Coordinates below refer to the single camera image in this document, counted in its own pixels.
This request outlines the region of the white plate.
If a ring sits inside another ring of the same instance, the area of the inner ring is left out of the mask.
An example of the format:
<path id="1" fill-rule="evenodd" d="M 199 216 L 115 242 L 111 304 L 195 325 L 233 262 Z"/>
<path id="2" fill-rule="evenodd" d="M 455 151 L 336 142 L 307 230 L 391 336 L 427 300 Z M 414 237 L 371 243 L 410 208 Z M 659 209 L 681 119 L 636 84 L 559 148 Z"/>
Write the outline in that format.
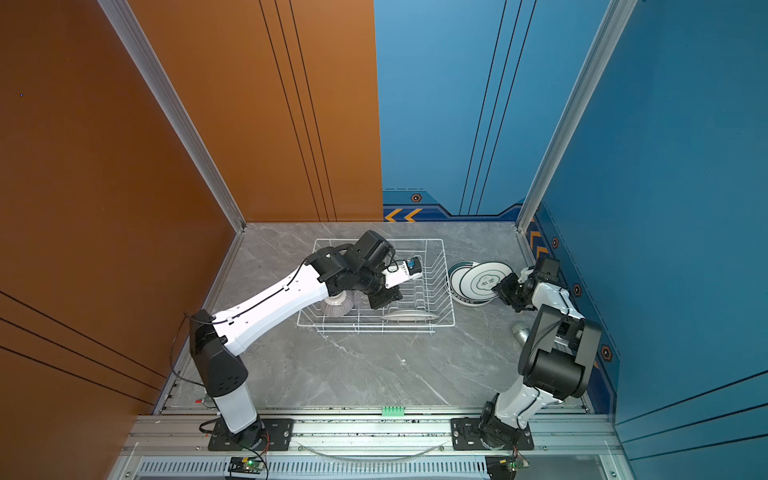
<path id="1" fill-rule="evenodd" d="M 492 288 L 512 273 L 512 268 L 499 261 L 488 261 L 472 266 L 462 277 L 459 289 L 473 301 L 486 301 L 497 295 Z"/>
<path id="2" fill-rule="evenodd" d="M 440 317 L 434 313 L 424 310 L 393 310 L 381 316 L 381 319 L 387 322 L 411 322 L 418 324 L 429 324 L 438 321 Z"/>

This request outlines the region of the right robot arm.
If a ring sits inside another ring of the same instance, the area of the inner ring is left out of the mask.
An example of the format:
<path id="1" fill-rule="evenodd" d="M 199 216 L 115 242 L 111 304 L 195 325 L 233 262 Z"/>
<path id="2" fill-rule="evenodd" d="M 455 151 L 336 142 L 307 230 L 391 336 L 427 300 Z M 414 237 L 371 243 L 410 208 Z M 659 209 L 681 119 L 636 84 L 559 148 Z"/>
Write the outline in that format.
<path id="1" fill-rule="evenodd" d="M 483 408 L 479 433 L 489 449 L 516 448 L 536 413 L 587 390 L 602 328 L 578 311 L 558 284 L 559 273 L 560 262 L 543 257 L 494 287 L 515 312 L 533 311 L 536 318 L 522 346 L 519 377 Z"/>

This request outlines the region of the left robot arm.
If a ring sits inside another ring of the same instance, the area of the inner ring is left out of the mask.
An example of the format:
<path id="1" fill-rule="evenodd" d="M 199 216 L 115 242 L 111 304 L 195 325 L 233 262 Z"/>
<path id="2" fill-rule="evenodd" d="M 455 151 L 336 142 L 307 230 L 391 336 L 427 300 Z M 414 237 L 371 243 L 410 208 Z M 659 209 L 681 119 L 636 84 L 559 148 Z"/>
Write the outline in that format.
<path id="1" fill-rule="evenodd" d="M 356 242 L 319 249 L 285 278 L 251 298 L 215 314 L 201 309 L 188 317 L 189 351 L 201 384 L 214 401 L 226 432 L 259 438 L 266 430 L 247 385 L 241 355 L 272 328 L 302 309 L 324 303 L 344 306 L 359 292 L 373 309 L 403 298 L 400 286 L 420 278 L 421 260 L 398 259 L 394 246 L 372 230 Z"/>

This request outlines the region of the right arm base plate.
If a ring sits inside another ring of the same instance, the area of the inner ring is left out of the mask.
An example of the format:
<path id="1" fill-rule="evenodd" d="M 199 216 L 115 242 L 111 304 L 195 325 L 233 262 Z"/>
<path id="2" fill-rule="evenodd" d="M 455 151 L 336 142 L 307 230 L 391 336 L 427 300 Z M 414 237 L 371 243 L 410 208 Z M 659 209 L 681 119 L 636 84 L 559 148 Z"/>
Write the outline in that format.
<path id="1" fill-rule="evenodd" d="M 535 448 L 528 427 L 520 430 L 495 420 L 485 424 L 480 418 L 460 417 L 450 420 L 450 428 L 452 447 L 457 451 L 532 451 Z"/>

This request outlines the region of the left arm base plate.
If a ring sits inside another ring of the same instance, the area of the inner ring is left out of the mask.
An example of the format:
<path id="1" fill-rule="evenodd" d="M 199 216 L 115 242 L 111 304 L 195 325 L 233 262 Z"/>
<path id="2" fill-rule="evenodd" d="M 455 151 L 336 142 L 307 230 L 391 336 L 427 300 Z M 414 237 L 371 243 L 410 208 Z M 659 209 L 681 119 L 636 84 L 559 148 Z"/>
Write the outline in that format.
<path id="1" fill-rule="evenodd" d="M 259 453 L 287 451 L 293 428 L 293 419 L 262 417 L 239 433 L 231 433 L 221 418 L 216 420 L 211 429 L 201 426 L 203 432 L 209 435 L 209 451 L 255 450 Z"/>

